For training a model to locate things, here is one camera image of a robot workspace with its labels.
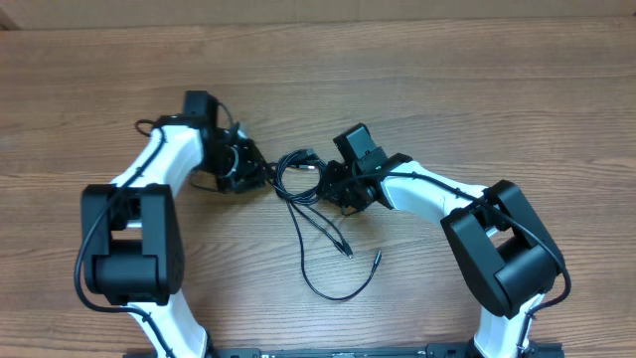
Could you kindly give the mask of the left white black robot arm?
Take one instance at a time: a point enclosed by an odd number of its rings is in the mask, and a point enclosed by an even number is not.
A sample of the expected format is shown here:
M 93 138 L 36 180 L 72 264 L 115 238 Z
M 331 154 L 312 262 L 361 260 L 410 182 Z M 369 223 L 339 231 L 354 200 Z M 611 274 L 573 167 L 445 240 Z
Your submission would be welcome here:
M 93 311 L 132 316 L 153 357 L 217 354 L 182 290 L 185 254 L 175 199 L 198 171 L 211 174 L 222 194 L 265 185 L 254 141 L 238 123 L 219 127 L 225 109 L 205 90 L 186 91 L 181 112 L 150 121 L 147 146 L 122 174 L 81 193 L 76 294 Z

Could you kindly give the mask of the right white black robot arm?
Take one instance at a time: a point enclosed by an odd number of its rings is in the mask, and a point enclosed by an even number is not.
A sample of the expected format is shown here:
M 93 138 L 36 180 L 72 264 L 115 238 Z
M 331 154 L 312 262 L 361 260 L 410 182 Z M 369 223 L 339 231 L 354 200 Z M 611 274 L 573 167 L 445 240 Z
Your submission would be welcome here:
M 361 212 L 373 203 L 438 225 L 462 277 L 481 306 L 466 342 L 428 343 L 422 357 L 561 357 L 559 343 L 530 337 L 538 311 L 564 301 L 571 278 L 561 251 L 514 183 L 464 184 L 425 169 L 405 154 L 387 156 L 359 123 L 334 139 L 321 197 Z

